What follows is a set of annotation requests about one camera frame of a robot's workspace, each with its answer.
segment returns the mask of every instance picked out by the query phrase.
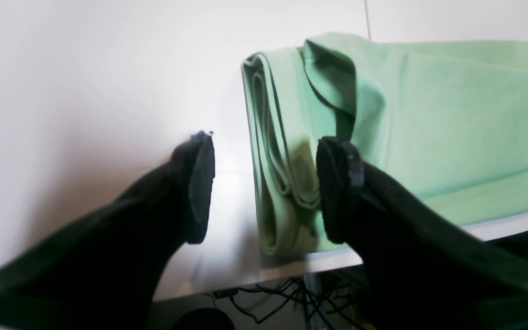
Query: black cable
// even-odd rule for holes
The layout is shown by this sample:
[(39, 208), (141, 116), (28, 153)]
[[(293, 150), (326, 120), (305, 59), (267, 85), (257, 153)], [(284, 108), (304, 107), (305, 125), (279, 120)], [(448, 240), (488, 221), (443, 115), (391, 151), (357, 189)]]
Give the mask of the black cable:
[(264, 288), (264, 287), (262, 287), (262, 286), (260, 286), (258, 284), (256, 284), (257, 289), (238, 288), (238, 290), (243, 291), (243, 292), (252, 293), (252, 294), (265, 293), (265, 294), (279, 295), (279, 296), (281, 296), (283, 298), (286, 298), (286, 299), (289, 299), (291, 301), (295, 301), (297, 303), (302, 303), (303, 305), (309, 304), (309, 302), (307, 302), (307, 301), (304, 301), (304, 300), (301, 300), (301, 299), (298, 299), (298, 298), (293, 298), (292, 295), (287, 295), (287, 294), (284, 293), (284, 291), (287, 290), (288, 288), (290, 288), (292, 286), (292, 284), (295, 283), (295, 282), (296, 281), (294, 279), (288, 280), (285, 284), (283, 284), (284, 288), (282, 288), (283, 286), (281, 286), (281, 290)]
[(268, 315), (266, 315), (265, 317), (261, 318), (261, 319), (258, 319), (256, 317), (256, 315), (246, 311), (245, 309), (241, 308), (239, 305), (237, 305), (237, 303), (235, 302), (235, 299), (233, 299), (233, 296), (230, 296), (229, 297), (229, 301), (231, 302), (231, 304), (237, 309), (237, 311), (239, 311), (240, 313), (242, 313), (243, 315), (246, 315), (248, 317), (251, 317), (255, 322), (256, 324), (261, 324), (262, 322), (266, 321), (268, 318), (272, 317), (272, 315), (278, 313), (278, 311), (280, 311), (285, 305), (287, 305), (287, 303), (289, 303), (289, 301), (291, 301), (293, 298), (293, 296), (299, 292), (299, 290), (294, 290), (291, 295), (289, 295), (289, 298), (285, 299), (285, 301), (283, 303), (281, 303), (280, 306), (278, 306), (275, 310), (273, 310), (272, 312), (268, 313)]
[(304, 281), (302, 279), (297, 280), (297, 284), (299, 285), (300, 288), (302, 288), (304, 290), (305, 294), (309, 297), (309, 299), (312, 301), (312, 304), (313, 304), (313, 311), (311, 312), (311, 314), (309, 314), (306, 317), (305, 321), (306, 322), (311, 321), (312, 317), (315, 315), (315, 313), (317, 313), (323, 319), (323, 321), (325, 323), (327, 323), (327, 319), (325, 319), (325, 317), (323, 316), (323, 313), (321, 313), (319, 308), (323, 304), (323, 301), (326, 298), (328, 298), (329, 296), (331, 296), (331, 293), (333, 292), (333, 290), (325, 292), (324, 294), (321, 295), (321, 298), (319, 298), (318, 295), (312, 293), (312, 291), (310, 291), (310, 290), (307, 290), (307, 288), (306, 288), (306, 286), (304, 284)]
[(213, 308), (214, 308), (214, 309), (218, 309), (218, 308), (217, 308), (217, 305), (215, 304), (215, 297), (212, 296), (212, 295), (210, 295), (210, 294), (204, 294), (204, 295), (210, 297), (210, 298), (212, 299), (212, 301), (213, 301)]
[(286, 282), (282, 286), (280, 286), (280, 288), (278, 288), (276, 290), (279, 290), (280, 292), (285, 292), (285, 290), (290, 288), (293, 285), (293, 283), (295, 283), (295, 279), (294, 278), (289, 278), (288, 280), (286, 280)]
[[(304, 288), (305, 292), (309, 292), (310, 294), (314, 295), (314, 293), (312, 293), (310, 290), (308, 290), (307, 288)], [(325, 299), (332, 307), (333, 309), (335, 309), (336, 313), (338, 313), (343, 319), (345, 319), (348, 323), (352, 324), (354, 327), (360, 329), (360, 330), (366, 330), (366, 328), (364, 328), (363, 326), (361, 326), (360, 324), (356, 323), (356, 321), (352, 320), (351, 318), (349, 318), (348, 316), (346, 316), (346, 314), (344, 314), (342, 311), (339, 310), (339, 307), (337, 307), (337, 305), (335, 305), (335, 303), (331, 300), (331, 299)]]
[[(316, 294), (312, 293), (311, 291), (307, 290), (307, 288), (305, 287), (302, 287), (302, 289), (304, 289), (304, 293), (307, 295), (307, 297), (313, 301), (313, 297), (312, 296), (316, 296)], [(321, 313), (321, 311), (319, 311), (319, 307), (321, 306), (321, 302), (319, 302), (318, 305), (316, 305), (315, 303), (313, 303), (313, 308), (314, 308), (314, 311), (313, 313), (318, 313), (319, 314), (319, 317), (321, 317), (321, 319), (323, 320), (323, 322), (325, 322), (325, 325), (327, 326), (327, 328), (329, 328), (329, 330), (335, 330), (335, 328), (333, 328), (333, 326), (331, 325), (331, 323), (329, 323), (329, 321), (327, 321), (327, 318), (325, 318), (325, 316), (323, 315), (323, 313)]]
[[(304, 284), (304, 281), (302, 280), (302, 278), (293, 278), (293, 280), (295, 280), (297, 282), (300, 282), (300, 284), (303, 287), (306, 287), (305, 284)], [(331, 291), (335, 291), (335, 290), (339, 290), (339, 289), (344, 289), (344, 288), (349, 288), (351, 286), (352, 286), (351, 284), (341, 284), (340, 286), (332, 286), (331, 288), (329, 288), (329, 290), (327, 292), (331, 292)]]
[(325, 313), (327, 314), (335, 314), (335, 313), (339, 313), (340, 311), (343, 311), (344, 309), (350, 307), (352, 305), (351, 302), (348, 302), (346, 303), (345, 305), (341, 306), (341, 307), (338, 307), (338, 309), (332, 309), (331, 311), (327, 311)]
[(333, 300), (335, 300), (335, 299), (350, 299), (351, 297), (352, 297), (351, 294), (344, 294), (344, 295), (336, 295), (332, 299)]

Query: green cloth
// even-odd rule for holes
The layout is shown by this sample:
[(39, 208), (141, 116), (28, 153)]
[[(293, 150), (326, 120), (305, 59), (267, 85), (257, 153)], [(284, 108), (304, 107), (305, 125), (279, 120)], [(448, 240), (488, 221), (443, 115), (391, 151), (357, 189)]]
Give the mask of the green cloth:
[(453, 224), (528, 211), (528, 42), (376, 44), (329, 33), (243, 64), (264, 252), (327, 240), (317, 140), (361, 156)]

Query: white table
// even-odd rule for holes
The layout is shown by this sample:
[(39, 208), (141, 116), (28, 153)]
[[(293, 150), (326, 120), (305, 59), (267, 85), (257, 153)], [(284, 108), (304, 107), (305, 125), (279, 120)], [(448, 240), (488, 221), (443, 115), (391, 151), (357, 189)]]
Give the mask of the white table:
[[(0, 0), (0, 266), (201, 129), (216, 156), (207, 237), (172, 257), (156, 300), (359, 264), (347, 249), (260, 253), (239, 66), (368, 26), (380, 42), (528, 40), (528, 0)], [(528, 216), (467, 230), (515, 234)]]

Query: black object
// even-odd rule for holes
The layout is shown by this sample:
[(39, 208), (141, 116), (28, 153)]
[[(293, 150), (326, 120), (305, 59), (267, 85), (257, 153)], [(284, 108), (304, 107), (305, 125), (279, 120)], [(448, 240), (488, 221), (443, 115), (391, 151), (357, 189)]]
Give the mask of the black object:
[(266, 314), (264, 317), (258, 319), (258, 317), (256, 317), (256, 315), (250, 313), (249, 311), (247, 311), (246, 309), (243, 309), (242, 307), (240, 307), (236, 302), (235, 302), (235, 299), (233, 298), (235, 295), (229, 295), (229, 302), (231, 302), (231, 304), (233, 305), (233, 307), (235, 307), (235, 309), (237, 309), (238, 312), (242, 313), (243, 315), (246, 315), (247, 317), (250, 317), (254, 320), (254, 322), (256, 322), (256, 324), (262, 324), (264, 323), (267, 319), (271, 318), (274, 314), (278, 313), (281, 309), (283, 309), (283, 307), (285, 305), (287, 305), (287, 303), (289, 303), (290, 301), (299, 301), (299, 299), (296, 298), (297, 294), (299, 294), (299, 290), (300, 289), (297, 289), (297, 290), (294, 290), (290, 295), (285, 295), (283, 294), (283, 292), (281, 291), (276, 291), (276, 290), (270, 290), (270, 291), (274, 291), (273, 294), (278, 294), (278, 295), (283, 295), (285, 296), (285, 301), (283, 303), (281, 303), (278, 307), (276, 307), (272, 312)]
[(205, 237), (214, 176), (211, 136), (199, 132), (116, 201), (1, 268), (0, 324), (143, 329), (170, 256)]
[(226, 313), (214, 308), (195, 309), (183, 315), (172, 330), (235, 330), (233, 322)]
[(238, 288), (226, 289), (226, 290), (214, 291), (213, 296), (216, 299), (224, 299), (224, 298), (232, 297), (236, 295), (238, 292), (239, 292)]
[(528, 330), (528, 261), (463, 232), (348, 141), (317, 149), (325, 230), (364, 261), (377, 328)]

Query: folded fabric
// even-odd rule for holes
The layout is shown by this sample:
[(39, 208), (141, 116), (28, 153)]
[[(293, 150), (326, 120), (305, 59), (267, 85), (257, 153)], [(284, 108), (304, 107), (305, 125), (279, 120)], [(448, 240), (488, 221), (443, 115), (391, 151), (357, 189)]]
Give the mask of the folded fabric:
[(264, 252), (327, 240), (314, 155), (349, 138), (457, 225), (528, 211), (528, 42), (376, 44), (329, 33), (242, 67)]

